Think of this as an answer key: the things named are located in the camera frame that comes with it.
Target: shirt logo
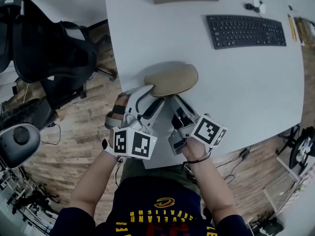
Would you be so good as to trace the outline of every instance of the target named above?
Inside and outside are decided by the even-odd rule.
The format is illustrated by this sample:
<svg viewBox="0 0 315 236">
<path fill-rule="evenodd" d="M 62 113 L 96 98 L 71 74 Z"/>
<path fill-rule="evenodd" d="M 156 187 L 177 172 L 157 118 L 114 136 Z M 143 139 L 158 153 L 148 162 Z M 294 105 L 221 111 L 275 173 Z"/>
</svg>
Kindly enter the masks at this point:
<svg viewBox="0 0 315 236">
<path fill-rule="evenodd" d="M 157 208 L 166 208 L 175 204 L 175 200 L 172 198 L 161 198 L 158 199 L 157 202 L 158 203 L 154 205 Z"/>
</svg>

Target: navy t-shirt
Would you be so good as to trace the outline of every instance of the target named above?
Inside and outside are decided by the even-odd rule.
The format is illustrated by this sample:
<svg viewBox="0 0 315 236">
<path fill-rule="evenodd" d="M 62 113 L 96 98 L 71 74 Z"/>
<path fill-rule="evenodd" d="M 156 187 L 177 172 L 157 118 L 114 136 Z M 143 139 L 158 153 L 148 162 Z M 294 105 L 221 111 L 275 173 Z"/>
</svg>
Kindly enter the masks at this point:
<svg viewBox="0 0 315 236">
<path fill-rule="evenodd" d="M 79 208 L 63 209 L 51 236 L 250 236 L 244 220 L 231 215 L 216 228 L 204 220 L 200 197 L 177 182 L 158 177 L 125 179 L 115 192 L 107 221 Z"/>
</svg>

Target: velcro strap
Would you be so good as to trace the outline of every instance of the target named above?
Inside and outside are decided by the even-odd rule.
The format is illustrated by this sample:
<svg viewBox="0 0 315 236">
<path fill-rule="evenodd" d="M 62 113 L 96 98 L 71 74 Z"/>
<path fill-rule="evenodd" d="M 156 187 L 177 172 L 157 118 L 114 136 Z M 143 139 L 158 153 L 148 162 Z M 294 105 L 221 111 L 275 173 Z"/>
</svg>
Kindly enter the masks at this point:
<svg viewBox="0 0 315 236">
<path fill-rule="evenodd" d="M 115 114 L 124 115 L 125 114 L 125 110 L 126 110 L 126 107 L 115 105 L 113 110 L 112 110 L 112 112 L 115 113 Z"/>
</svg>

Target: white table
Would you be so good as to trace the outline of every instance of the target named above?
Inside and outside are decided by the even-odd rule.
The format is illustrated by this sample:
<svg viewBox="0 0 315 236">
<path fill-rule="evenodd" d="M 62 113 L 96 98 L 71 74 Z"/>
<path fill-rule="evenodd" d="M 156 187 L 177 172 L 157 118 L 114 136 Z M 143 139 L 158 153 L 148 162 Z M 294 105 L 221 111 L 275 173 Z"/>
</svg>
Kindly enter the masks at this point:
<svg viewBox="0 0 315 236">
<path fill-rule="evenodd" d="M 183 63 L 193 64 L 199 81 L 181 96 L 199 114 L 229 128 L 213 156 L 258 143 L 301 121 L 303 59 L 294 42 L 285 0 L 263 0 L 265 18 L 282 22 L 287 47 L 215 50 L 205 15 L 258 16 L 243 4 L 252 0 L 192 1 L 155 5 L 152 0 L 105 0 L 113 49 L 123 91 L 143 84 L 145 74 Z M 166 138 L 171 115 L 155 124 L 158 141 L 146 168 L 180 164 Z"/>
</svg>

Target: yellow pencil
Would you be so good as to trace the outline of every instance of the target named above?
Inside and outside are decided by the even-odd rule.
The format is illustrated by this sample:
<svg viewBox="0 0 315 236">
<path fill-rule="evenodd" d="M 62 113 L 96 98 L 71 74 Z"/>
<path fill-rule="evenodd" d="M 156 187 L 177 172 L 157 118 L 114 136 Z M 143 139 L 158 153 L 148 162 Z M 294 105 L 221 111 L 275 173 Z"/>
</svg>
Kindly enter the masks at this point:
<svg viewBox="0 0 315 236">
<path fill-rule="evenodd" d="M 295 33 L 293 21 L 292 21 L 292 18 L 291 18 L 291 16 L 289 14 L 288 14 L 288 16 L 289 16 L 289 22 L 290 22 L 290 26 L 291 26 L 293 40 L 294 40 L 294 42 L 296 42 L 296 33 Z"/>
</svg>

